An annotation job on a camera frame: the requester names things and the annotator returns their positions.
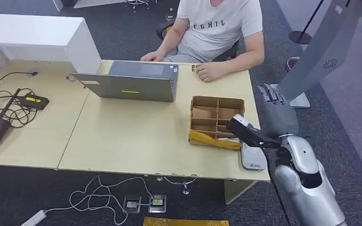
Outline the person's right hand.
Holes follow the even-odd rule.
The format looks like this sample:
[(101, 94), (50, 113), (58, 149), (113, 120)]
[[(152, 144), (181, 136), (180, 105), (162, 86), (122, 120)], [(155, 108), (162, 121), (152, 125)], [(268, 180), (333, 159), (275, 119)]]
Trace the person's right hand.
[(162, 62), (165, 57), (165, 53), (160, 51), (154, 51), (147, 53), (146, 55), (142, 56), (140, 58), (140, 61), (146, 61), (146, 62)]

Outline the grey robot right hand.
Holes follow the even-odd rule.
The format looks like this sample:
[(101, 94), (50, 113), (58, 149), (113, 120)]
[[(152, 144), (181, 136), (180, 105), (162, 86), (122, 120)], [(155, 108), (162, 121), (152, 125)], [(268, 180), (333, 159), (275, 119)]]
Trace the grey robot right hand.
[(295, 109), (269, 84), (264, 83), (257, 87), (264, 100), (262, 112), (266, 135), (269, 137), (297, 135), (299, 126)]

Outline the person's left hand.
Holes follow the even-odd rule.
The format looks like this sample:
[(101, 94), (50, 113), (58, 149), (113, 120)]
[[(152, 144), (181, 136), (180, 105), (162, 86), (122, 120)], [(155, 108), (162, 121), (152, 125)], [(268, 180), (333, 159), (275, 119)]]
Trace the person's left hand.
[(217, 80), (224, 75), (222, 62), (210, 62), (196, 67), (196, 74), (205, 83)]

